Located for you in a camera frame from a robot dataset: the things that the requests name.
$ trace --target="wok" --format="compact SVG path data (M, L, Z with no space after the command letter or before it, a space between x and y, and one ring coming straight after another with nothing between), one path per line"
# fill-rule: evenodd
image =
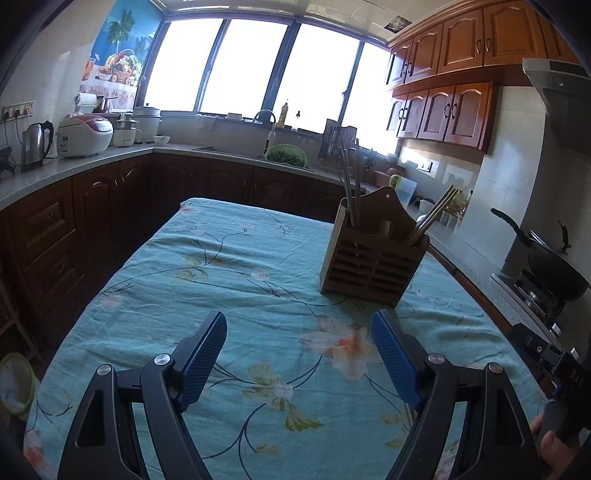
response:
M527 236L506 213L496 208L491 208L491 213L506 221L516 233L519 241L529 248L527 261L532 273L545 288L564 301L576 300L587 291L589 282L566 260L551 250L541 239L540 241L536 241ZM569 245L568 239L566 238L565 245L563 245L561 251L564 251L567 246Z

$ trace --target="ceiling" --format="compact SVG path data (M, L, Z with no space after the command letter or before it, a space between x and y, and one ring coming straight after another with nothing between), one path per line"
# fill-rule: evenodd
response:
M389 42L411 22L433 15L459 0L158 0L169 13L198 12L206 8L300 15L343 26Z

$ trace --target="screw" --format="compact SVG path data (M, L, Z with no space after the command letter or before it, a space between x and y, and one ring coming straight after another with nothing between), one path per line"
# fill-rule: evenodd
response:
M161 353L154 357L154 363L156 365L166 365L168 362L170 362L170 355L167 353Z
M440 353L430 353L428 358L433 365L441 365L445 361L445 357Z
M491 372L493 372L494 374L500 374L503 372L503 367L501 367L498 363L496 362L491 362L488 364L488 370L490 370Z
M106 374L110 373L111 366L110 365L101 365L99 368L96 369L96 373L98 373L101 377L104 377Z

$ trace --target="wooden utensil holder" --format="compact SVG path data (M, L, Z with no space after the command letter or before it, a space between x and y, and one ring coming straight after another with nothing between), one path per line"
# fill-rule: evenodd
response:
M320 292L395 306L427 251L423 235L414 247L403 244L415 226L396 192L383 187L361 197L361 225L352 228L346 199L341 200L320 270Z

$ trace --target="bucket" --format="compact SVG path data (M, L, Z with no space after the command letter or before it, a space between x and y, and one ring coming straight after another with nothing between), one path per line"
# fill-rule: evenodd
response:
M20 353L9 353L0 361L0 402L20 420L27 421L39 385L31 364Z

